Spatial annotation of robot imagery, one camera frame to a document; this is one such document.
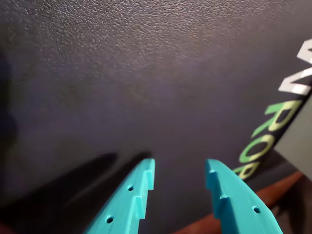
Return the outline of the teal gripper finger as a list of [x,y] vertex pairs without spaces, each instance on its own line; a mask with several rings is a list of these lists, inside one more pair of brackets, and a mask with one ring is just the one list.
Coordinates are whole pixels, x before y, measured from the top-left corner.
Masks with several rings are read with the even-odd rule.
[[86,234],[137,234],[145,219],[148,192],[154,189],[155,160],[147,158],[135,166],[108,199]]
[[281,234],[274,215],[256,193],[216,159],[205,161],[205,186],[223,234]]

